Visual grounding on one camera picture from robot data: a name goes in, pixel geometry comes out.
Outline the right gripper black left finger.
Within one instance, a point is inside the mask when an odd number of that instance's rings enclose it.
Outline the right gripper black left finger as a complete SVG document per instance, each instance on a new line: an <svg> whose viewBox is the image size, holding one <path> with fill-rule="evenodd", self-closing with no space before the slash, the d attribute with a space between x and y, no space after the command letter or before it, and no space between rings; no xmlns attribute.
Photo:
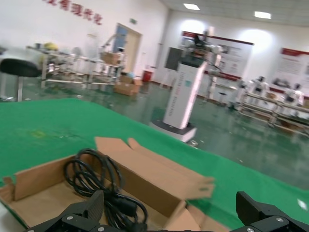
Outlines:
<svg viewBox="0 0 309 232"><path fill-rule="evenodd" d="M26 229L27 232L95 232L104 212L104 193L70 204L59 216Z"/></svg>

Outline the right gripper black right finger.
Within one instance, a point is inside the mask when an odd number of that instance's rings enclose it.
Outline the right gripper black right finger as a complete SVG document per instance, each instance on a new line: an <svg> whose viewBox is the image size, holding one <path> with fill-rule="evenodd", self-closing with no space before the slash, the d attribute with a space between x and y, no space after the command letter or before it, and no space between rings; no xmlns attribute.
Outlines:
<svg viewBox="0 0 309 232"><path fill-rule="evenodd" d="M260 203L246 192L236 193L236 213L243 226L232 232L309 232L309 226L274 205Z"/></svg>

